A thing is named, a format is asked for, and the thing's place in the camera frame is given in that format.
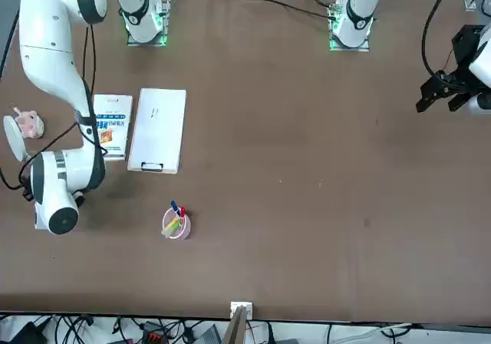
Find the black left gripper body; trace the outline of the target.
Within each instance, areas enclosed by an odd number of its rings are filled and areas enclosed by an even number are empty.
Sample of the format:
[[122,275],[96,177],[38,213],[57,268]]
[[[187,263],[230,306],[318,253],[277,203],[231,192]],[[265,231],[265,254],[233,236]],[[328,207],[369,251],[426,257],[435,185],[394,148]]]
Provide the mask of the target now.
[[484,85],[470,71],[478,50],[483,25],[464,25],[452,38],[456,69],[445,76],[451,89],[477,89]]

